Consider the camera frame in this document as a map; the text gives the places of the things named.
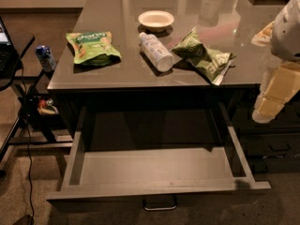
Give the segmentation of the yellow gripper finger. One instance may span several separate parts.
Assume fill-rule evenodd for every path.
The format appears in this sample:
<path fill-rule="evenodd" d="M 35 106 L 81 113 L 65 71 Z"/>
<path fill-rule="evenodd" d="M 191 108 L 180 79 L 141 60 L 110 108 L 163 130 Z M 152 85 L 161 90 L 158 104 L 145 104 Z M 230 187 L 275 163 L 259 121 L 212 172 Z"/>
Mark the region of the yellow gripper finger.
<path fill-rule="evenodd" d="M 252 113 L 252 119 L 256 123 L 267 124 L 274 120 L 284 105 L 278 101 L 257 97 Z"/>

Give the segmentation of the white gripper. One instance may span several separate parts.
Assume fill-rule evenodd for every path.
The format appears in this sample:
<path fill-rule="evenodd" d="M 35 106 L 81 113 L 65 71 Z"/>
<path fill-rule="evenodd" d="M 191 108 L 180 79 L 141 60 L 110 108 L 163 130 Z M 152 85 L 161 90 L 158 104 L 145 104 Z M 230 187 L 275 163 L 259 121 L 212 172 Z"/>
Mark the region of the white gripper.
<path fill-rule="evenodd" d="M 270 39 L 273 55 L 288 61 L 300 61 L 300 0 L 290 0 L 276 16 Z M 300 90 L 300 64 L 282 62 L 272 72 L 263 96 L 290 101 Z"/>

